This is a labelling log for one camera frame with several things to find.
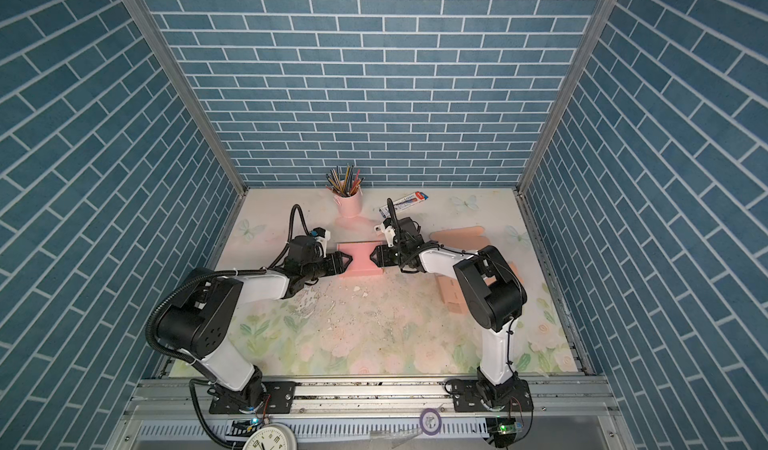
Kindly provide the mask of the pink paper box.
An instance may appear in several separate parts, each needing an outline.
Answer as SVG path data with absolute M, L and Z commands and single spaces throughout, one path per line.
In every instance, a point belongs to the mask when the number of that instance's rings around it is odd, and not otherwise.
M 374 250 L 380 245 L 382 245 L 381 241 L 339 243 L 337 245 L 337 250 L 351 258 L 349 265 L 341 277 L 353 278 L 382 275 L 383 269 L 378 267 L 370 257 Z

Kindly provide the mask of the peach paper box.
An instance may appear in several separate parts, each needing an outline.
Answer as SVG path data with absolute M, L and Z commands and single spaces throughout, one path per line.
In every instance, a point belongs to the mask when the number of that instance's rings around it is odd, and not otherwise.
M 430 239 L 459 253 L 462 251 L 476 253 L 491 244 L 485 236 L 485 229 L 482 226 L 437 231 L 430 235 Z M 437 275 L 440 296 L 447 310 L 454 314 L 468 315 L 468 305 L 455 274 L 452 272 L 456 255 L 454 253 L 449 253 L 449 255 L 450 258 L 436 257 L 434 249 L 432 249 L 431 253 L 426 255 L 424 268 Z

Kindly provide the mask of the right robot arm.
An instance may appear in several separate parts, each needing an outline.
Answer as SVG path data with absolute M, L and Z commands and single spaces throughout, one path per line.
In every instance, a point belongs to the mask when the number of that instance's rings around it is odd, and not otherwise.
M 371 253 L 378 267 L 429 273 L 456 280 L 470 315 L 484 329 L 477 392 L 489 407 L 509 403 L 519 382 L 513 362 L 514 333 L 527 303 L 516 273 L 494 246 L 464 251 L 426 241 L 411 218 L 389 217 L 374 231 L 386 242 Z

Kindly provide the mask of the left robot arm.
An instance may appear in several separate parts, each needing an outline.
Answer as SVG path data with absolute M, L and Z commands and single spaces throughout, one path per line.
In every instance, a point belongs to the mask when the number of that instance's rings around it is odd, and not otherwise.
M 291 298 L 309 284 L 345 273 L 352 262 L 346 253 L 328 253 L 326 239 L 310 234 L 287 243 L 269 267 L 195 273 L 151 312 L 145 338 L 151 348 L 192 365 L 213 384 L 257 392 L 257 367 L 228 340 L 236 310 Z

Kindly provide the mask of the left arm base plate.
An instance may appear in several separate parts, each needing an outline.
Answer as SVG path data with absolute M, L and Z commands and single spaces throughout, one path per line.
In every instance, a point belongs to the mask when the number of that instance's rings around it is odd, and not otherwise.
M 247 384 L 241 391 L 233 391 L 214 384 L 208 390 L 213 400 L 211 414 L 289 414 L 293 405 L 296 383 L 293 381 Z

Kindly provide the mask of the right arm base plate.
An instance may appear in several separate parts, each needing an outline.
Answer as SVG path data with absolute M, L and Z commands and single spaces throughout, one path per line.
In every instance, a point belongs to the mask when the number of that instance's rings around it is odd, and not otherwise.
M 500 385 L 492 385 L 485 379 L 449 379 L 443 383 L 443 389 L 458 413 L 525 413 L 534 408 L 528 382 L 517 376 Z

